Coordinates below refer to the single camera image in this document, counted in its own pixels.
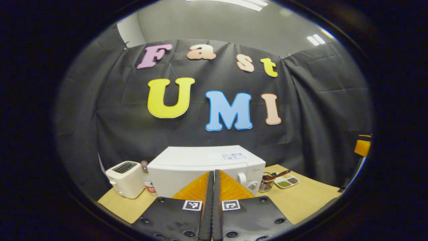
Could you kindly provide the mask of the white microwave oven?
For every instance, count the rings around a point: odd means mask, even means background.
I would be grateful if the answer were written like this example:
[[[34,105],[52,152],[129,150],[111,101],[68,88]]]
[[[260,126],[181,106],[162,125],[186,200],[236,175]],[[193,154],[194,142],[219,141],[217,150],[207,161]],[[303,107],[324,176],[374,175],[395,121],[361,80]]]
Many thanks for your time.
[[[168,147],[147,168],[159,196],[171,198],[201,175],[214,170],[228,174],[255,195],[266,162],[239,145]]]

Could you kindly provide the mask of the white toaster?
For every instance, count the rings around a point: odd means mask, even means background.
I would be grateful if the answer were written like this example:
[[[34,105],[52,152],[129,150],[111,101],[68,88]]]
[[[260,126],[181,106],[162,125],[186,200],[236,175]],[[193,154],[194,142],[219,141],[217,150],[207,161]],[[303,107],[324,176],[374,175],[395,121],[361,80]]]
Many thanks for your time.
[[[106,176],[114,190],[125,198],[135,199],[145,189],[140,163],[124,161],[107,169]]]

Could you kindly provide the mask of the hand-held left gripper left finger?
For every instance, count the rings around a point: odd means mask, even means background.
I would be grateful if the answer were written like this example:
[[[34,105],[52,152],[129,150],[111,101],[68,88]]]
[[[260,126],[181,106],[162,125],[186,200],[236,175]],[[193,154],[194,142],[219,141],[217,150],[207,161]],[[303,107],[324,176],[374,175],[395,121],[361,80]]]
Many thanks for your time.
[[[214,181],[209,171],[173,197],[157,197],[132,227],[150,241],[211,241]]]

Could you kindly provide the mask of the white divided seasoning tray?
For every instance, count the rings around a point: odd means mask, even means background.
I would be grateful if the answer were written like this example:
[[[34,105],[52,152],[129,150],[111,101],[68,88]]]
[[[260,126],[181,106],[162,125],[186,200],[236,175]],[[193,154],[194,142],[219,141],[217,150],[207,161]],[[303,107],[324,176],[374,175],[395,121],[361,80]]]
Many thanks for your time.
[[[288,173],[283,176],[277,177],[274,180],[274,183],[278,188],[286,189],[300,183],[300,179],[298,177],[295,177],[293,174]]]

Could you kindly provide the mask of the large ceiling light panel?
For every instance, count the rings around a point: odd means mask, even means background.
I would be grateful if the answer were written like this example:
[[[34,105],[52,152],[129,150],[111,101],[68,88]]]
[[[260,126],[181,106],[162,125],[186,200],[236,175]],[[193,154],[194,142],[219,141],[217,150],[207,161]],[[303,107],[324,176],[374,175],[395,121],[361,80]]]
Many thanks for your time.
[[[226,4],[233,4],[236,6],[244,7],[256,12],[260,12],[264,7],[268,5],[268,2],[263,0],[186,0],[186,2],[219,2]]]

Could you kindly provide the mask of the black backdrop cloth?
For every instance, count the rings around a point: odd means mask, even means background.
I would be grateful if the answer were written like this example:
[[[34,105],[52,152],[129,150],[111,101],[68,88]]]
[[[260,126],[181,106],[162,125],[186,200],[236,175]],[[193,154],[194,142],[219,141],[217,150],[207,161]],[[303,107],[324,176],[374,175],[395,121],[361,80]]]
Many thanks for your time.
[[[338,42],[286,58],[208,39],[124,46],[116,29],[93,39],[52,111],[61,161],[93,199],[112,187],[100,161],[151,161],[170,146],[240,145],[339,187],[358,134],[373,134],[365,76]]]

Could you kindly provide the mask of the clear plastic water bottle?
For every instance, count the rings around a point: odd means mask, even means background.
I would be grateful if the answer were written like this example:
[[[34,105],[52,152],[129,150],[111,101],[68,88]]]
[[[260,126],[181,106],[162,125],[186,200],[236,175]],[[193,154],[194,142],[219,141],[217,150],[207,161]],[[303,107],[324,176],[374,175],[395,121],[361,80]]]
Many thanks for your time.
[[[143,172],[143,181],[147,192],[152,196],[158,196],[148,172],[148,162],[145,160],[141,161],[141,166]]]

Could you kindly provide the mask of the small ceiling light panel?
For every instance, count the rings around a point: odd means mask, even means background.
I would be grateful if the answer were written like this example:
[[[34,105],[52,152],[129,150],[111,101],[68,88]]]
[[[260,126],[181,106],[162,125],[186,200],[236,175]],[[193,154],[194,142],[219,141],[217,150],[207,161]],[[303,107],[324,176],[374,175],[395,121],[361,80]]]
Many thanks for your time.
[[[318,34],[313,34],[311,36],[308,36],[306,37],[306,39],[310,43],[312,43],[314,46],[323,45],[326,43]]]

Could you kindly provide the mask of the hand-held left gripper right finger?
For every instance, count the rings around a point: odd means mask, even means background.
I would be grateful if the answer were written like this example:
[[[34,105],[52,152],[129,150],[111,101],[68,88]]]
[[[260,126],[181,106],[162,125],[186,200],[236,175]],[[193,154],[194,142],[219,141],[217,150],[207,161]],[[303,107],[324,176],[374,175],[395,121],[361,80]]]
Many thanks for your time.
[[[214,171],[213,241],[261,241],[274,239],[293,224],[268,196],[238,198],[241,188],[220,170]]]

